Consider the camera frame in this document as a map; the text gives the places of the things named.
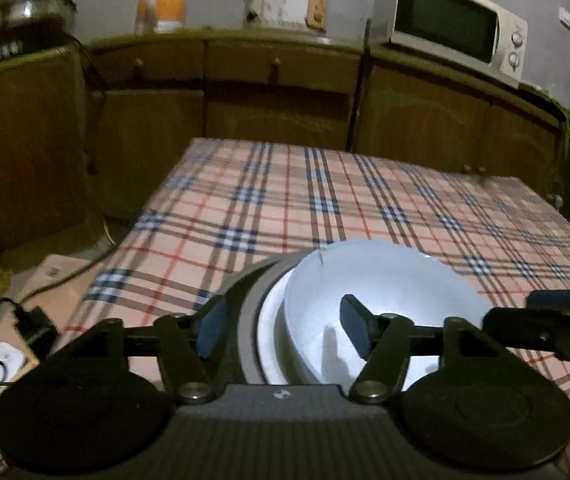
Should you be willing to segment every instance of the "microwave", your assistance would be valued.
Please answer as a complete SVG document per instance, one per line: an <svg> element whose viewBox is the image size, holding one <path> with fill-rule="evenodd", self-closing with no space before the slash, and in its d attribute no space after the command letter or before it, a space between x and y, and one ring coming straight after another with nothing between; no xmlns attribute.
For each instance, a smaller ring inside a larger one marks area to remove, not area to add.
<svg viewBox="0 0 570 480"><path fill-rule="evenodd" d="M369 42L416 49L516 88L527 22L490 0L374 0Z"/></svg>

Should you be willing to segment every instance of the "orange container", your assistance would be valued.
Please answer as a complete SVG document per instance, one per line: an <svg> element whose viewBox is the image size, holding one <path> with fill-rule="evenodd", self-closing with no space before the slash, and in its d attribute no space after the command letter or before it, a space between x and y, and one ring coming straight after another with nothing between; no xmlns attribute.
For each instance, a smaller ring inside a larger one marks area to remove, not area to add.
<svg viewBox="0 0 570 480"><path fill-rule="evenodd" d="M136 32L171 32L185 25L185 0L138 0Z"/></svg>

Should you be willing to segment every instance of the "cabinet handle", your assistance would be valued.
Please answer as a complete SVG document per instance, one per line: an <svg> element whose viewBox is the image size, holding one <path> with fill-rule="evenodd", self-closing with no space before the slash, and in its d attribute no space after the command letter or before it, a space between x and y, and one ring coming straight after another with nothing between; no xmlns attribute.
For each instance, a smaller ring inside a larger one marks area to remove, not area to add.
<svg viewBox="0 0 570 480"><path fill-rule="evenodd" d="M270 85L277 85L281 77L281 59L275 57L270 63L270 75L267 77L267 82Z"/></svg>
<svg viewBox="0 0 570 480"><path fill-rule="evenodd" d="M552 205L554 209L559 211L563 207L563 197L558 193L549 193L546 196L546 199L549 204Z"/></svg>
<svg viewBox="0 0 570 480"><path fill-rule="evenodd" d="M134 60L134 80L140 81L143 78L143 67L145 66L145 61L137 57Z"/></svg>

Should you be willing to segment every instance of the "drawer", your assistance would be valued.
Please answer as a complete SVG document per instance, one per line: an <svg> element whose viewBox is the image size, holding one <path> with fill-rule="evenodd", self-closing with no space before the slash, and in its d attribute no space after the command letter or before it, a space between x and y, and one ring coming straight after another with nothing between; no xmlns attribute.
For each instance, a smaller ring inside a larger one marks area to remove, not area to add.
<svg viewBox="0 0 570 480"><path fill-rule="evenodd" d="M207 42L208 80L353 94L360 57L328 48L248 41Z"/></svg>
<svg viewBox="0 0 570 480"><path fill-rule="evenodd" d="M204 42L161 41L92 53L107 84L203 79Z"/></svg>

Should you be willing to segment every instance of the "cabinet door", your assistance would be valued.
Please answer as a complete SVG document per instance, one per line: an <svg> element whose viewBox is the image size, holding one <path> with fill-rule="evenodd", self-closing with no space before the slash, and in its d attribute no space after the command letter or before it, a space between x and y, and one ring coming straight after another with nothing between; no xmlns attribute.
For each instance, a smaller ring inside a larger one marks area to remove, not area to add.
<svg viewBox="0 0 570 480"><path fill-rule="evenodd" d="M130 90L92 94L87 151L100 211L133 219L203 136L203 92Z"/></svg>
<svg viewBox="0 0 570 480"><path fill-rule="evenodd" d="M375 66L353 150L441 171L473 166L489 104L421 73Z"/></svg>
<svg viewBox="0 0 570 480"><path fill-rule="evenodd" d="M516 176L545 197L555 177L559 142L558 128L519 110L491 105L480 163L488 175Z"/></svg>
<svg viewBox="0 0 570 480"><path fill-rule="evenodd" d="M207 89L207 137L344 150L350 112L351 99L343 94L212 84Z"/></svg>
<svg viewBox="0 0 570 480"><path fill-rule="evenodd" d="M86 218L75 59L0 67L0 251Z"/></svg>

